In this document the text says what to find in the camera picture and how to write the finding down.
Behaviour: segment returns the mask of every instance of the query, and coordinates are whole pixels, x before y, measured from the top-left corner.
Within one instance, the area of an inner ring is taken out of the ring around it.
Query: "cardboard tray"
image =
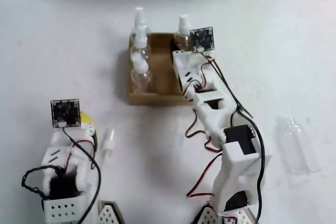
[[[171,41],[173,38],[173,34],[151,34],[149,67],[153,76],[154,93],[136,93],[133,91],[133,82],[131,79],[133,64],[129,60],[127,93],[131,105],[174,106],[190,104],[182,96],[174,71],[171,56]]]

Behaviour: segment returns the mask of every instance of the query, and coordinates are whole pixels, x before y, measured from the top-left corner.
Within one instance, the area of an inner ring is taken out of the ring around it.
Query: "white 3d-printed robot arm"
[[[231,127],[230,117],[237,105],[209,60],[213,58],[208,53],[173,52],[174,70],[184,97],[193,102],[207,138],[223,150],[212,204],[218,213],[226,214],[257,202],[261,147],[252,125],[238,113],[234,116],[235,127]],[[246,139],[242,133],[250,134],[250,138]],[[269,158],[265,150],[265,167]]]

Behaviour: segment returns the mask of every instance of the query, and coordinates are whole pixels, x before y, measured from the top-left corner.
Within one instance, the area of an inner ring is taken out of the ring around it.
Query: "small white spray nozzle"
[[[104,161],[111,155],[115,147],[115,141],[113,140],[113,137],[114,137],[114,128],[107,129],[103,144]]]
[[[135,35],[134,46],[136,48],[145,48],[147,47],[147,40],[147,27],[138,27]]]
[[[142,58],[141,54],[132,54],[131,60],[133,62],[133,67],[137,73],[143,74],[148,71],[148,63],[144,58]]]
[[[178,32],[182,35],[188,35],[190,32],[190,23],[188,19],[188,15],[180,15],[179,22],[178,22]]]
[[[146,25],[146,18],[142,7],[135,8],[134,25],[135,27]]]

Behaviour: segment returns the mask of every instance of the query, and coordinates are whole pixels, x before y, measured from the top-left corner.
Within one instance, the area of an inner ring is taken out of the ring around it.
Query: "clear plastic bottle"
[[[136,93],[152,92],[152,74],[149,70],[148,63],[138,52],[134,53],[131,59],[133,62],[131,77],[135,84],[133,91]]]
[[[190,51],[190,23],[187,15],[181,15],[178,22],[178,31],[174,34],[174,40],[180,50]]]
[[[150,38],[151,31],[149,30],[149,28],[146,24],[146,18],[145,18],[144,12],[143,12],[143,8],[142,7],[137,7],[137,8],[135,8],[134,27],[132,28],[131,36],[130,36],[131,46],[134,43],[135,36],[137,35],[137,32],[138,32],[138,28],[142,27],[142,26],[146,27],[147,37]]]
[[[141,57],[148,61],[149,55],[151,54],[151,48],[148,45],[148,37],[146,34],[146,27],[142,26],[138,28],[135,36],[134,44],[131,47],[131,59],[134,53],[140,53]]]

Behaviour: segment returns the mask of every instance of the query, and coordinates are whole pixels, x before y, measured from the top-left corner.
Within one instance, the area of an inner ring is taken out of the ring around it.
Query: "black circuit board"
[[[190,31],[193,52],[215,50],[214,33],[212,27]]]
[[[80,126],[79,99],[53,100],[51,103],[54,128]]]

